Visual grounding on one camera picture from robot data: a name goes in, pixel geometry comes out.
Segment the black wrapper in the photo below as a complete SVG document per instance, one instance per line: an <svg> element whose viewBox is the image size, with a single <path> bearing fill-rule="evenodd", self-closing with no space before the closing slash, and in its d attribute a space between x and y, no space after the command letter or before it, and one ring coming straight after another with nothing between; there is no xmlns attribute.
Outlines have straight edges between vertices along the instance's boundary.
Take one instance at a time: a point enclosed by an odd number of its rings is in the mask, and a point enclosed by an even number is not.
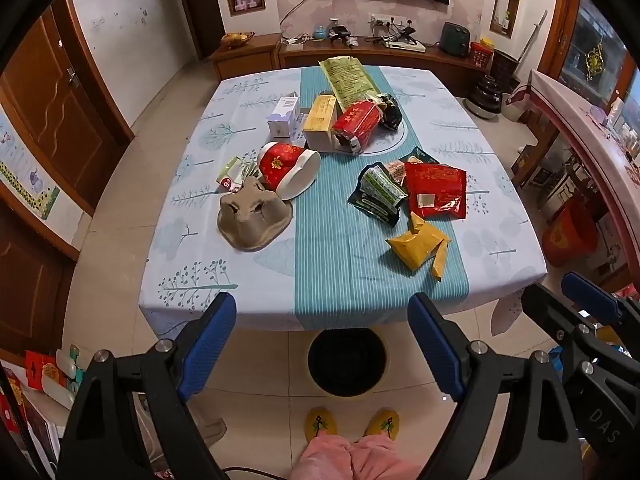
<svg viewBox="0 0 640 480"><path fill-rule="evenodd" d="M382 114L378 123L387 130L397 131L402 122L402 113L396 99L389 93L379 93L372 96L371 101Z"/></svg>

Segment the small red white wrapper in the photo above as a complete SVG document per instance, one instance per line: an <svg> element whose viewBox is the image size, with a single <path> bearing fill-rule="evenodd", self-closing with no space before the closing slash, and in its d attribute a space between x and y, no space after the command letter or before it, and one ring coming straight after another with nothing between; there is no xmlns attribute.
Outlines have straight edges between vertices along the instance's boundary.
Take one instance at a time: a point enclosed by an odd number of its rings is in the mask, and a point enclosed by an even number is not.
<svg viewBox="0 0 640 480"><path fill-rule="evenodd" d="M259 174L255 157L234 156L221 169L216 182L228 192L236 192L242 188L247 177L257 177Z"/></svg>

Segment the red foil snack bag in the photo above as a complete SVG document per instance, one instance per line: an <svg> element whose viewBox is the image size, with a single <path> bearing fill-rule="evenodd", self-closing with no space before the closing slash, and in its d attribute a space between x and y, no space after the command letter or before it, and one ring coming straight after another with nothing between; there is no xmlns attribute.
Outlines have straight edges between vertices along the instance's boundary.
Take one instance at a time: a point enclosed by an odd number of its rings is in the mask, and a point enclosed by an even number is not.
<svg viewBox="0 0 640 480"><path fill-rule="evenodd" d="M450 214L466 217L466 172L426 162L406 162L409 209L422 219Z"/></svg>

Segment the golden fruit bowl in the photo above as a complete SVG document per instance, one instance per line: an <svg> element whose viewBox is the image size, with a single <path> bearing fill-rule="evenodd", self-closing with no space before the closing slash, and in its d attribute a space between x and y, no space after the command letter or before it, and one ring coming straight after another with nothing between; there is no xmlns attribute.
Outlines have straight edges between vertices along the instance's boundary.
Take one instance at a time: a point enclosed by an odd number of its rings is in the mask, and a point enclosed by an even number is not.
<svg viewBox="0 0 640 480"><path fill-rule="evenodd" d="M223 51L234 50L245 46L255 36L254 32L228 32L220 40L220 48Z"/></svg>

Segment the red basket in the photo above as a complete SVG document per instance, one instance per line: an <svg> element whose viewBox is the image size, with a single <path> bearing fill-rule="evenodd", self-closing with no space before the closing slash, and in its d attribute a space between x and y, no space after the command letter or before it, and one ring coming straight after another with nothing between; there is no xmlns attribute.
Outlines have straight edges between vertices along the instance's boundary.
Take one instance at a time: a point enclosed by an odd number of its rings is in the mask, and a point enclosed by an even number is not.
<svg viewBox="0 0 640 480"><path fill-rule="evenodd" d="M472 41L470 43L470 61L474 66L483 70L489 67L494 53L495 47L491 42Z"/></svg>

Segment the pink covered side table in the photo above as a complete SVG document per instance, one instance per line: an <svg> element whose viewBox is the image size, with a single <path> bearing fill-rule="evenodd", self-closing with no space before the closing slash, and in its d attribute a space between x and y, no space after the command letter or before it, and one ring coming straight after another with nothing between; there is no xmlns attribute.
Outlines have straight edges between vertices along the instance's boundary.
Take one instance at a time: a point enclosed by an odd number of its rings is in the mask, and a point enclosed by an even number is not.
<svg viewBox="0 0 640 480"><path fill-rule="evenodd" d="M639 284L639 170L608 129L590 113L591 104L559 81L532 70L510 95L510 103L548 117L587 167L612 214L631 281Z"/></svg>

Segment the white small carton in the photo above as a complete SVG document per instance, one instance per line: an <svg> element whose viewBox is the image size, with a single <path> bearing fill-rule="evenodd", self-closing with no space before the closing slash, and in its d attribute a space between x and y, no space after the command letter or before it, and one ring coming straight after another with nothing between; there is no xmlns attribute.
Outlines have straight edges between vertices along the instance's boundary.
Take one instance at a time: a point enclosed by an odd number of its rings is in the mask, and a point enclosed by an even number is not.
<svg viewBox="0 0 640 480"><path fill-rule="evenodd" d="M267 118L270 136L273 139L291 139L300 113L299 96L291 92L280 97Z"/></svg>

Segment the right yellow slipper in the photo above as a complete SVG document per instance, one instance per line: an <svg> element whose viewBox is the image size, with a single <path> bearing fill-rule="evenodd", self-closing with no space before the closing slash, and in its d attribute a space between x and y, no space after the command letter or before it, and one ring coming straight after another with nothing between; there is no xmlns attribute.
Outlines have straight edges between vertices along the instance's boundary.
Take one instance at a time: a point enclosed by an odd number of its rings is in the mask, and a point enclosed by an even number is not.
<svg viewBox="0 0 640 480"><path fill-rule="evenodd" d="M391 441L395 441L400 428L399 414L390 408L382 408L370 420L365 437L384 436Z"/></svg>

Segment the red white paper cup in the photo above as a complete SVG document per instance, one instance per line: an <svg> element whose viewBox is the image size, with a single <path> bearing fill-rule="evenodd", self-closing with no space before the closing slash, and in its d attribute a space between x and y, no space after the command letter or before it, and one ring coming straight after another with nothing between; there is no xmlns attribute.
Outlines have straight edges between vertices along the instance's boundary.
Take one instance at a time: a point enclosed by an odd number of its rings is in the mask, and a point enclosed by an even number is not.
<svg viewBox="0 0 640 480"><path fill-rule="evenodd" d="M317 151L297 145L269 142L258 154L262 182L281 200L292 200L314 184L321 165Z"/></svg>

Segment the red tea box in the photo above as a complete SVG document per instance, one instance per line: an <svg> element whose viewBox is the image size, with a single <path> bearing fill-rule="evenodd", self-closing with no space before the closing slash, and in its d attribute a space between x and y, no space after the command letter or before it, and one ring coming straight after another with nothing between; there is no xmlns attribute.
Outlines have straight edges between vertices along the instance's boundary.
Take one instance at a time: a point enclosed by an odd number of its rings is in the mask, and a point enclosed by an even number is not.
<svg viewBox="0 0 640 480"><path fill-rule="evenodd" d="M382 112L373 102L355 102L332 126L334 148L346 154L360 154L368 146L371 133L381 118Z"/></svg>

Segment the brown paper pulp tray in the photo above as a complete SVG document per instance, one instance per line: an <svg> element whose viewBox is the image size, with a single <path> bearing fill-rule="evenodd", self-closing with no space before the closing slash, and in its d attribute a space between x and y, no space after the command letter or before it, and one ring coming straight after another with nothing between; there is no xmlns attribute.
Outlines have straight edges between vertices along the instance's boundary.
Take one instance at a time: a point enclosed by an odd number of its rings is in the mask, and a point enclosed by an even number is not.
<svg viewBox="0 0 640 480"><path fill-rule="evenodd" d="M220 234L241 252L257 252L291 223L293 206L255 177L247 177L239 191L221 197L217 217Z"/></svg>

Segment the dark green snack packet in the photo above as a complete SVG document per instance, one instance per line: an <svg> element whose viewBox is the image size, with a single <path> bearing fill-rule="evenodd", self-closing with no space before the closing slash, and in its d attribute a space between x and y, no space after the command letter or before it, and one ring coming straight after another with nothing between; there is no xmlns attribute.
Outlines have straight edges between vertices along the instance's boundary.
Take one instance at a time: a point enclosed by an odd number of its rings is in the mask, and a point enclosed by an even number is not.
<svg viewBox="0 0 640 480"><path fill-rule="evenodd" d="M380 162L365 166L358 176L354 192L348 202L371 218L388 226L396 226L400 206L408 200L408 193L393 179Z"/></svg>

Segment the yellow plastic bag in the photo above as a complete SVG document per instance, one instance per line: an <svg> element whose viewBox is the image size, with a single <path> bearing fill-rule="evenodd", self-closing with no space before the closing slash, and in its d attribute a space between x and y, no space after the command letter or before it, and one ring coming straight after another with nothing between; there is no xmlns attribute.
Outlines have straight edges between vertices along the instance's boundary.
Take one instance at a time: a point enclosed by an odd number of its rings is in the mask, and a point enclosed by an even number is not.
<svg viewBox="0 0 640 480"><path fill-rule="evenodd" d="M416 272L432 259L431 276L439 282L444 278L450 237L414 212L408 231L386 243L410 271Z"/></svg>

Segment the yellow cardboard box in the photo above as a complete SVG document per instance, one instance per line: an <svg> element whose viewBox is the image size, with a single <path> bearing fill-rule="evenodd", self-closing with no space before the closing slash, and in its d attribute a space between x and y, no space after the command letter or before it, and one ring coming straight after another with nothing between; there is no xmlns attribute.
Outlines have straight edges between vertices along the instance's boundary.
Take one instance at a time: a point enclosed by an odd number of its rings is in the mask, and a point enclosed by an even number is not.
<svg viewBox="0 0 640 480"><path fill-rule="evenodd" d="M303 124L303 134L308 148L320 153L332 153L334 135L332 126L337 120L337 99L330 94L320 94Z"/></svg>

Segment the green gold foil bag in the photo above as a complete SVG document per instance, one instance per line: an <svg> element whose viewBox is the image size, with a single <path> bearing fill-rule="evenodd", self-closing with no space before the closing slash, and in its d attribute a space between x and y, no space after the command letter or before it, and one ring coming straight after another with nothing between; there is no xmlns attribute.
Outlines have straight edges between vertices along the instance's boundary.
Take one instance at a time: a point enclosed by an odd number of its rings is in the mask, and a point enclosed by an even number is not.
<svg viewBox="0 0 640 480"><path fill-rule="evenodd" d="M338 105L347 110L352 104L367 101L380 93L358 58L332 56L319 63Z"/></svg>

